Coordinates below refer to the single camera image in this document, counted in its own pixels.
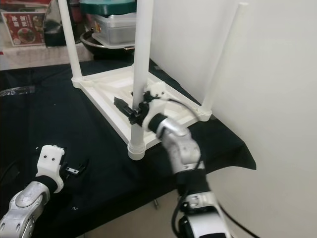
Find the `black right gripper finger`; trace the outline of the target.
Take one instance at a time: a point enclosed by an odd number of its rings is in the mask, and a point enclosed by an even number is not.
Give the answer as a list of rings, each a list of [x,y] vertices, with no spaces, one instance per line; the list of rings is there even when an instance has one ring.
[[[129,107],[123,99],[114,97],[113,104],[125,117],[128,118],[129,122],[136,122],[137,112]]]

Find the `white plastic children tabletop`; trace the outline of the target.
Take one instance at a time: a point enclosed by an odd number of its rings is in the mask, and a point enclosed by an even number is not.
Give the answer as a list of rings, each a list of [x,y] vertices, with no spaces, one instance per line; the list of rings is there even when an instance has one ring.
[[[145,151],[159,143],[159,139],[150,132],[141,132],[138,125],[131,125],[129,119],[115,106],[114,100],[120,98],[127,104],[133,102],[134,67],[109,70],[83,76],[79,66],[71,67],[72,84],[81,89],[108,120],[128,147],[128,155],[137,161],[144,157]],[[146,90],[158,92],[162,113],[174,118],[183,125],[192,125],[197,119],[207,121],[211,111],[187,98],[176,88],[169,86],[152,73],[147,73]]]

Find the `white plastic table leg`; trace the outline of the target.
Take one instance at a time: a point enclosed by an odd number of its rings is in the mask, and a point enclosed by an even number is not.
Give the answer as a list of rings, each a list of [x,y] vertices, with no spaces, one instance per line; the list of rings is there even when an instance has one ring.
[[[83,75],[81,71],[79,57],[77,54],[77,46],[73,35],[72,18],[70,16],[68,2],[67,0],[57,0],[57,6],[59,7],[63,32],[65,34],[66,50],[68,52],[71,66],[71,81],[75,88],[80,88],[81,81],[83,80]]]
[[[244,20],[244,14],[249,5],[248,2],[244,1],[236,4],[235,13],[231,18],[228,32],[223,38],[218,57],[215,61],[215,66],[210,74],[202,106],[199,108],[201,121],[208,121],[212,116],[212,106],[217,96],[220,80],[223,77],[222,73],[230,66],[229,59],[232,55],[232,50],[237,46],[236,41],[238,32],[240,31],[242,21]]]
[[[134,73],[133,73],[133,109],[140,109],[147,85],[151,52],[151,37],[155,0],[137,0]],[[144,157],[146,144],[144,129],[138,124],[131,125],[131,138],[128,143],[128,155],[134,161]]]

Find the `black tablecloth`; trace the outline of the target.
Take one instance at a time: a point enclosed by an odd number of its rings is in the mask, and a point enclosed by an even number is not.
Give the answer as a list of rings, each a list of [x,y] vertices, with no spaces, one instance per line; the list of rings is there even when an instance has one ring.
[[[34,93],[0,99],[0,210],[34,177],[43,145],[65,150],[70,167],[89,158],[46,205],[43,229],[91,229],[148,204],[176,188],[161,145],[131,160],[127,145],[97,107],[71,81],[70,65],[3,70],[0,88],[35,86]]]

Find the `black wok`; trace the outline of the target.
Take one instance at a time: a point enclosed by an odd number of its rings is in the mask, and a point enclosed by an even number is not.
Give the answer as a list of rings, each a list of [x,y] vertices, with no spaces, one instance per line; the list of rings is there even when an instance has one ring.
[[[81,35],[81,42],[84,47],[93,54],[94,60],[119,60],[133,61],[135,48],[127,46],[124,48],[107,48],[92,37],[93,31],[88,31]]]

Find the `clear plastic bin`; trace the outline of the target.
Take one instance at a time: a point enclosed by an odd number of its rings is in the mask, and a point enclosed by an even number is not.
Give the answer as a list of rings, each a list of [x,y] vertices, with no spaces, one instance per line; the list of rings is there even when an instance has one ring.
[[[92,38],[108,49],[133,46],[136,32],[136,13],[88,14],[93,30]]]

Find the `clear tape strip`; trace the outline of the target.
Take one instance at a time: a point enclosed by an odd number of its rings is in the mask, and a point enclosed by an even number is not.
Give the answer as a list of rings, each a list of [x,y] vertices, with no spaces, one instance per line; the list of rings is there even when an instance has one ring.
[[[0,97],[11,97],[16,95],[25,95],[34,93],[36,90],[35,86],[23,86],[23,87],[14,87],[9,89],[4,89],[0,91]]]

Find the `beige cloth cover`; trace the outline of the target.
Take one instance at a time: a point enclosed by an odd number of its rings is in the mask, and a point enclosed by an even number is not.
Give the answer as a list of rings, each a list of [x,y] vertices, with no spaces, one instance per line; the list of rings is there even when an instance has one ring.
[[[0,55],[1,71],[69,63],[70,57],[66,46],[51,48],[45,45],[6,47],[2,49]]]

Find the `dark green pot lid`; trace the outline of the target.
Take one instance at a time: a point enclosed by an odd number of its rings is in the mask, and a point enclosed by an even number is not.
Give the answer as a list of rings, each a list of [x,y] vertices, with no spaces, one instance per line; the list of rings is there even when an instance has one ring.
[[[85,14],[129,14],[137,9],[136,0],[80,0],[82,13]]]

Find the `storage box with orange lid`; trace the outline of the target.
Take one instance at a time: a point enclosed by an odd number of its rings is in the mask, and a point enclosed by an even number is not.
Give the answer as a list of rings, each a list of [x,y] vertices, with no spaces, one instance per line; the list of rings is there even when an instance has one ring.
[[[4,30],[3,39],[12,46],[9,40],[7,29],[5,28],[2,12],[41,12],[46,13],[51,0],[0,0],[0,16],[2,30]]]

